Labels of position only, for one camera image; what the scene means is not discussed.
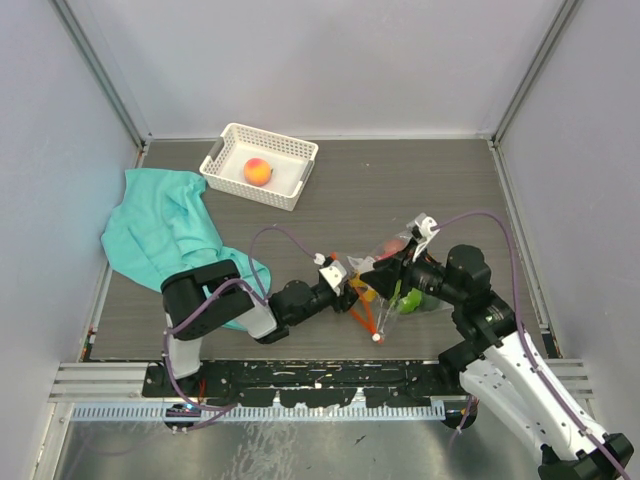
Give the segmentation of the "clear zip bag orange seal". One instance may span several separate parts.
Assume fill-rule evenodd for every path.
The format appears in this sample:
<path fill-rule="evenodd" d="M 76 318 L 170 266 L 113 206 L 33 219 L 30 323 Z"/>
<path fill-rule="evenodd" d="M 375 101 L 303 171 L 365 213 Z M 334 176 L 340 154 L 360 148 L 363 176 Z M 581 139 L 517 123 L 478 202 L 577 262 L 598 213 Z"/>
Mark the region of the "clear zip bag orange seal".
<path fill-rule="evenodd" d="M 339 261 L 347 271 L 347 282 L 356 292 L 356 303 L 350 314 L 368 331 L 372 341 L 382 344 L 398 320 L 404 316 L 432 315 L 450 312 L 453 307 L 443 300 L 413 288 L 404 291 L 401 275 L 374 274 L 378 262 L 391 260 L 395 254 L 408 249 L 409 258 L 415 250 L 416 239 L 404 230 L 378 244 L 369 253 L 333 252 L 331 258 Z"/>

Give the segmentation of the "yellow fake lemon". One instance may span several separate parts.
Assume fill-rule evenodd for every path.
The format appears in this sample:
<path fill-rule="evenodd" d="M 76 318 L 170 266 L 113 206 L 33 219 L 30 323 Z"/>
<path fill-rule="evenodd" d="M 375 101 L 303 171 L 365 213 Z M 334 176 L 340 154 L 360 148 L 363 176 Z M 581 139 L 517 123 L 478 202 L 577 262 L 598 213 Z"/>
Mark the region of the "yellow fake lemon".
<path fill-rule="evenodd" d="M 372 287 L 362 282 L 359 278 L 352 279 L 350 284 L 364 302 L 370 303 L 375 300 L 377 292 Z"/>

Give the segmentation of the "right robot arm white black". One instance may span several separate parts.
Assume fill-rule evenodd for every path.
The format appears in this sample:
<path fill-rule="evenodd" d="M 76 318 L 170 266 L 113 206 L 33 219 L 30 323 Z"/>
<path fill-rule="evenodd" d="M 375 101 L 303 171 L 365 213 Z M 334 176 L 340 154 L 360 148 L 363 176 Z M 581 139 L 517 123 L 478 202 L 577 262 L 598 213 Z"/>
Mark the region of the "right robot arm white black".
<path fill-rule="evenodd" d="M 463 340 L 438 357 L 438 379 L 486 406 L 525 445 L 542 479 L 625 479 L 634 447 L 571 396 L 515 311 L 491 287 L 480 249 L 457 245 L 439 263 L 414 244 L 367 259 L 361 280 L 381 297 L 416 289 L 453 307 Z"/>

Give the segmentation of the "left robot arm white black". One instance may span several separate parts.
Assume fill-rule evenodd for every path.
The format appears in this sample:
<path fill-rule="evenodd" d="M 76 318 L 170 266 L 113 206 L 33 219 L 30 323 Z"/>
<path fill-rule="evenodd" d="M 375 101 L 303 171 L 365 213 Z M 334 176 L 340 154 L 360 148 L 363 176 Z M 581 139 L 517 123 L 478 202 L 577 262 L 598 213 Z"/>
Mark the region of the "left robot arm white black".
<path fill-rule="evenodd" d="M 231 260 L 184 271 L 161 284 L 166 316 L 165 385 L 178 396 L 194 393 L 200 384 L 202 339 L 230 322 L 261 344 L 272 344 L 289 329 L 331 308 L 346 312 L 358 300 L 349 274 L 329 259 L 318 270 L 318 282 L 293 280 L 262 298 L 240 278 Z"/>

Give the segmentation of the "fake peach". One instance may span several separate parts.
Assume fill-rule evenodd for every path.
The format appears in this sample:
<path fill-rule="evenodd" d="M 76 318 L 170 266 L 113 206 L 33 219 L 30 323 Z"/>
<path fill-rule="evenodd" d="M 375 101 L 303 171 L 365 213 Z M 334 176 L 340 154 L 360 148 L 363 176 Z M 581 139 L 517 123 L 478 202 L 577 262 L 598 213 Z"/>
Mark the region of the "fake peach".
<path fill-rule="evenodd" d="M 273 169 L 264 159 L 254 157 L 246 161 L 243 168 L 245 181 L 255 187 L 263 187 L 271 180 Z"/>

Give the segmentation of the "red fake apple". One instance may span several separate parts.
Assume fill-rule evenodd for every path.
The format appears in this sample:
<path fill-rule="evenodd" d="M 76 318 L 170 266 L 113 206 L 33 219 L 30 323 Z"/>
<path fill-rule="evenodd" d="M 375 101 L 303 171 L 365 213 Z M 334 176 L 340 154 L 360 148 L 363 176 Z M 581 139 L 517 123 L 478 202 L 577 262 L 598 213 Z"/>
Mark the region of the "red fake apple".
<path fill-rule="evenodd" d="M 388 240 L 382 245 L 381 251 L 377 255 L 376 259 L 381 260 L 392 256 L 395 253 L 402 251 L 405 247 L 406 241 L 402 238 L 393 238 L 391 240 Z"/>

